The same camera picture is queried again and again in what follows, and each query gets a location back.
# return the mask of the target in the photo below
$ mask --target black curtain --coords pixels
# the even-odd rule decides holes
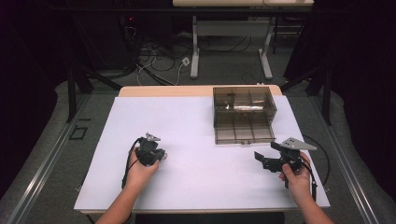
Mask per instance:
[[[2,197],[46,127],[67,69],[35,1],[1,1],[0,31]]]
[[[361,0],[336,7],[350,13],[310,18],[284,77],[294,80],[315,67],[332,70],[332,90],[344,100],[353,144],[396,201],[396,182],[389,181],[396,172],[396,6],[391,0]]]

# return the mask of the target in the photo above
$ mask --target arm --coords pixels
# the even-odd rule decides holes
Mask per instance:
[[[137,160],[135,151],[133,150],[131,153],[130,164]],[[124,223],[131,215],[137,196],[158,170],[159,163],[159,161],[155,161],[152,166],[146,167],[142,163],[136,162],[128,172],[124,189],[96,223]]]
[[[302,152],[301,156],[309,163],[308,157]],[[289,180],[289,190],[292,199],[301,209],[307,224],[327,224],[332,220],[315,203],[310,191],[310,174],[305,167],[293,172],[288,164],[282,166],[283,173],[279,176],[282,180]]]

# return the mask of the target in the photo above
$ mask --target electrical outlet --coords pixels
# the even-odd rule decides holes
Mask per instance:
[[[184,58],[183,60],[181,60],[181,61],[183,62],[184,66],[187,66],[187,65],[190,64],[190,60],[189,60],[188,57],[185,57],[185,58]]]

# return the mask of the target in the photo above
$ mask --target white paper sheet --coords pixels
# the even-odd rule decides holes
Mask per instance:
[[[285,96],[274,96],[277,142],[303,140]],[[254,151],[279,158],[269,144],[216,145],[212,97],[115,99],[75,204],[81,212],[106,210],[121,191],[128,150],[146,132],[161,137],[168,157],[134,205],[136,212],[213,212],[296,208],[279,173],[262,169]],[[318,182],[318,205],[330,206]]]

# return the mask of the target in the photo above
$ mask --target finger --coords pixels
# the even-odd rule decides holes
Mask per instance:
[[[132,149],[132,158],[133,158],[134,161],[137,159],[136,151],[137,151],[138,148],[139,147],[134,147]]]
[[[285,181],[285,178],[286,178],[285,174],[283,174],[283,173],[280,173],[280,175],[279,175],[279,179],[281,179],[281,180]]]
[[[300,156],[301,156],[302,158],[304,158],[304,160],[305,160],[305,161],[307,161],[307,162],[308,162],[308,164],[310,164],[310,163],[311,163],[311,160],[309,160],[308,156],[307,156],[307,155],[305,155],[305,153],[303,153],[303,152],[300,152]]]
[[[149,168],[150,171],[151,171],[152,173],[154,173],[154,172],[156,172],[156,171],[158,170],[159,167],[160,167],[160,161],[156,160],[156,161],[154,162],[154,164],[150,165],[150,166],[147,167],[147,168]]]
[[[282,170],[283,170],[283,174],[285,174],[286,178],[289,181],[293,181],[296,178],[294,172],[291,170],[290,166],[287,163],[283,164]]]

